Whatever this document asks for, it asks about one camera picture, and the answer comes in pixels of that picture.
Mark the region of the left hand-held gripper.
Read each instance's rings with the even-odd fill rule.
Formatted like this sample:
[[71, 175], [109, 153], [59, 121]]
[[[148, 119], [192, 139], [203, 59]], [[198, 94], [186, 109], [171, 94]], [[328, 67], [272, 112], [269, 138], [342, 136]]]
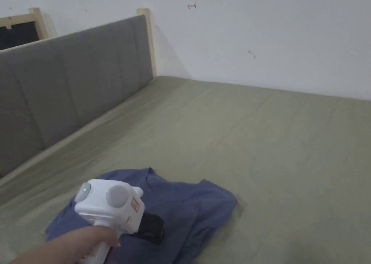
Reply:
[[145, 212], [143, 190], [122, 181], [91, 179], [75, 196], [75, 212], [93, 226], [112, 228], [118, 237], [134, 236], [153, 244], [164, 239], [164, 220]]

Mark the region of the person's left hand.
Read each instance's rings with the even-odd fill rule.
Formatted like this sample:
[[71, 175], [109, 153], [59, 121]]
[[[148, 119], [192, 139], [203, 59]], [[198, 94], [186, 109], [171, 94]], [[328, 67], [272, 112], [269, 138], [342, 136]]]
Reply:
[[89, 226], [66, 233], [48, 243], [50, 263], [75, 264], [101, 242], [111, 247], [120, 246], [115, 231], [105, 226]]

